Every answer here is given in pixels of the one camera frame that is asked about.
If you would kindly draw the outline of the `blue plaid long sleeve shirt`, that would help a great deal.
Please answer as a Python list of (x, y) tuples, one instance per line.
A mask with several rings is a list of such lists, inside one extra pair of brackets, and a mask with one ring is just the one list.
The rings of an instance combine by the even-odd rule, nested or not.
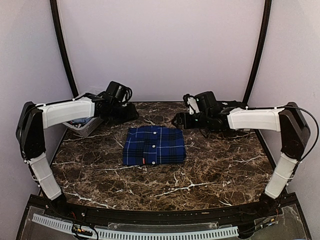
[(181, 164), (187, 157), (183, 131), (159, 125), (131, 127), (122, 151), (126, 166)]

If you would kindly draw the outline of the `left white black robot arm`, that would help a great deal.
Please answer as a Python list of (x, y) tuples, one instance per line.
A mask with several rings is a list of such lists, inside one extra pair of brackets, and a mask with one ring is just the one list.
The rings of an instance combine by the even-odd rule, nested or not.
[(61, 199), (64, 194), (47, 160), (44, 131), (76, 119), (112, 119), (119, 124), (136, 120), (139, 114), (130, 102), (132, 94), (129, 87), (111, 81), (98, 94), (86, 92), (71, 100), (41, 104), (28, 101), (23, 105), (15, 131), (20, 154), (43, 194), (53, 201), (50, 208), (58, 217), (67, 218), (71, 208)]

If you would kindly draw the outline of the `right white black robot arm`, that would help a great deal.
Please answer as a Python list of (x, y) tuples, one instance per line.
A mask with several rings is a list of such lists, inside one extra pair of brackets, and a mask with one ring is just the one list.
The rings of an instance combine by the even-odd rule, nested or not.
[(281, 134), (281, 154), (272, 177), (264, 189), (268, 197), (255, 205), (255, 213), (266, 217), (277, 199), (294, 177), (311, 136), (303, 116), (304, 109), (295, 102), (283, 106), (249, 107), (239, 101), (218, 101), (212, 91), (183, 96), (186, 112), (177, 113), (171, 123), (179, 129), (269, 130)]

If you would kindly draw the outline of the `white plastic mesh basket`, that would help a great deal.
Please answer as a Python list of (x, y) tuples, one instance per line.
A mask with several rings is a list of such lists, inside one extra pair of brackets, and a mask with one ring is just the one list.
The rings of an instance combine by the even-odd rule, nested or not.
[(69, 130), (75, 132), (81, 137), (88, 137), (99, 125), (103, 123), (103, 119), (100, 117), (90, 117), (91, 120), (85, 125), (71, 125), (68, 122), (63, 122), (62, 124)]

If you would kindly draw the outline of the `folded black shirt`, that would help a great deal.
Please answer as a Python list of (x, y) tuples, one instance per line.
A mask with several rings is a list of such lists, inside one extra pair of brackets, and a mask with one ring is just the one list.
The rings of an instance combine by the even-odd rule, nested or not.
[(218, 101), (217, 103), (223, 109), (225, 109), (225, 108), (241, 108), (241, 109), (245, 109), (248, 106), (246, 103), (243, 103), (243, 102), (240, 102), (240, 101), (236, 101), (236, 100)]

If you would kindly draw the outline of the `light blue shirt in basket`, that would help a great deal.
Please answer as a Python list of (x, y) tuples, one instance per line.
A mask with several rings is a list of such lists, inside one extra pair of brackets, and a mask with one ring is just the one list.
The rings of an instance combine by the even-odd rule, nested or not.
[(91, 118), (77, 118), (77, 119), (74, 119), (74, 120), (71, 120), (69, 121), (68, 123), (70, 125), (73, 125), (73, 126), (84, 126), (86, 125), (89, 121), (91, 120)]

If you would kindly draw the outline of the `left black frame post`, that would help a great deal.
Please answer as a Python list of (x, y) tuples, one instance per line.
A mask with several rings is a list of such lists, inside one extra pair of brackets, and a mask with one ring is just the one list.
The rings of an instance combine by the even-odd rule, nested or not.
[(60, 14), (59, 14), (59, 8), (58, 8), (58, 1), (57, 0), (50, 0), (50, 9), (51, 9), (51, 15), (52, 15), (52, 20), (53, 20), (53, 25), (54, 25), (54, 30), (55, 30), (55, 35), (56, 35), (56, 40), (58, 43), (58, 48), (61, 56), (61, 60), (63, 63), (63, 67), (65, 70), (65, 74), (67, 77), (67, 81), (72, 93), (73, 97), (76, 97), (79, 95), (78, 88), (76, 86), (76, 81), (72, 72), (71, 64), (69, 61), (69, 56), (67, 53), (67, 48), (63, 36), (63, 29), (62, 29), (62, 24), (60, 20)]

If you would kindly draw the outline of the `black frame post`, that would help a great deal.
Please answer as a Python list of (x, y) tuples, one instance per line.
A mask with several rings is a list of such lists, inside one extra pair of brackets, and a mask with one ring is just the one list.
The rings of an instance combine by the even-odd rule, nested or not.
[(63, 63), (63, 67), (65, 70), (65, 74), (67, 77), (67, 81), (72, 93), (73, 97), (76, 97), (79, 95), (78, 88), (76, 86), (76, 81), (72, 72), (71, 64), (69, 61), (69, 56), (67, 53), (67, 48), (63, 36), (63, 29), (62, 29), (62, 24), (60, 20), (60, 14), (59, 14), (59, 8), (58, 8), (58, 1), (57, 0), (50, 0), (50, 9), (51, 9), (51, 15), (52, 15), (52, 20), (53, 20), (53, 25), (54, 25), (54, 30), (55, 30), (55, 35), (56, 35), (56, 40), (58, 43), (58, 48), (61, 56), (61, 60)]
[(261, 62), (261, 58), (264, 50), (265, 40), (267, 36), (267, 31), (268, 31), (271, 7), (272, 7), (272, 0), (265, 0), (256, 51), (255, 51), (250, 75), (248, 78), (247, 86), (242, 99), (242, 102), (244, 104), (249, 103), (251, 93), (253, 91), (253, 87), (258, 74), (258, 70), (259, 70), (259, 66), (260, 66), (260, 62)]

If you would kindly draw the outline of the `right black frame post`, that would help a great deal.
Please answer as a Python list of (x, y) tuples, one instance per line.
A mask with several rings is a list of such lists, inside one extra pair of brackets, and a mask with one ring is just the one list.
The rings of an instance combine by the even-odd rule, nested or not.
[(256, 51), (255, 51), (250, 75), (248, 78), (247, 86), (242, 99), (242, 102), (244, 104), (249, 103), (251, 93), (253, 91), (253, 87), (258, 74), (258, 70), (259, 70), (259, 66), (260, 66), (260, 62), (261, 62), (261, 58), (264, 50), (265, 40), (267, 36), (267, 31), (268, 31), (271, 7), (272, 7), (272, 0), (265, 0)]

